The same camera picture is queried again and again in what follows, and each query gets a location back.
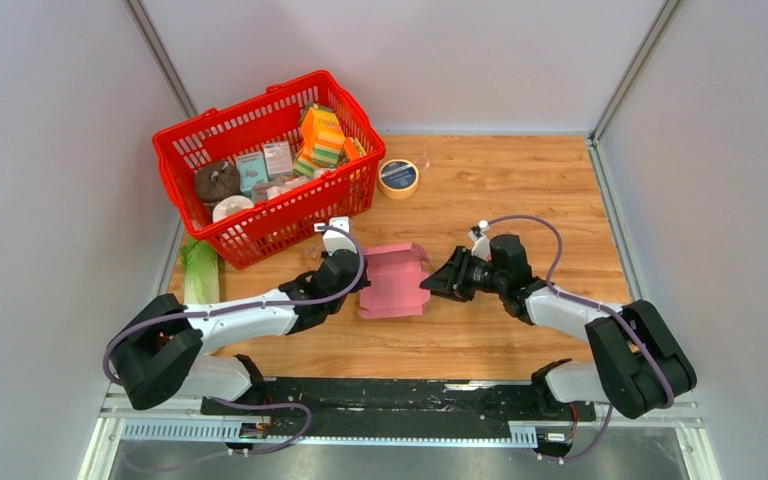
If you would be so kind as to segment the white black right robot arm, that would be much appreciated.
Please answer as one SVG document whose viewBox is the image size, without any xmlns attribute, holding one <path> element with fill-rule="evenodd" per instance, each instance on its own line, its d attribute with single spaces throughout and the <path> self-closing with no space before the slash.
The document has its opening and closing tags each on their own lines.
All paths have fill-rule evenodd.
<svg viewBox="0 0 768 480">
<path fill-rule="evenodd" d="M 420 287 L 457 302 L 469 302 L 477 292 L 494 294 L 511 317 L 588 344 L 592 361 L 562 359 L 532 373 L 530 404 L 543 418 L 558 417 L 572 402 L 597 402 L 636 419 L 669 407 L 697 385 L 692 364 L 655 305 L 599 303 L 557 288 L 533 273 L 516 235 L 492 238 L 488 257 L 456 247 Z"/>
</svg>

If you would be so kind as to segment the pink paper box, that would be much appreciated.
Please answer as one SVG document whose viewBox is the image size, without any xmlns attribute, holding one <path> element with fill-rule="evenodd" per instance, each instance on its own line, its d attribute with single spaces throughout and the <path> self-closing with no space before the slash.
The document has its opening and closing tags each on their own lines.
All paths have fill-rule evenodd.
<svg viewBox="0 0 768 480">
<path fill-rule="evenodd" d="M 366 320 L 424 314 L 431 293 L 420 287 L 428 278 L 425 266 L 430 260 L 416 243 L 403 243 L 364 249 L 370 285 L 359 292 L 358 314 Z"/>
</svg>

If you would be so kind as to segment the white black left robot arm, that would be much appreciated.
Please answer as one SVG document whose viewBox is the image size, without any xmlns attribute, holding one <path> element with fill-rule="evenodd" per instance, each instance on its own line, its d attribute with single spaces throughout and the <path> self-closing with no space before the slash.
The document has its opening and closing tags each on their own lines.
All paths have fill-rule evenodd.
<svg viewBox="0 0 768 480">
<path fill-rule="evenodd" d="M 367 286 L 363 255 L 341 249 L 263 295 L 218 304 L 154 298 L 108 344 L 103 369 L 136 410 L 157 407 L 192 381 L 208 353 L 267 336 L 294 335 L 321 325 L 345 298 Z"/>
</svg>

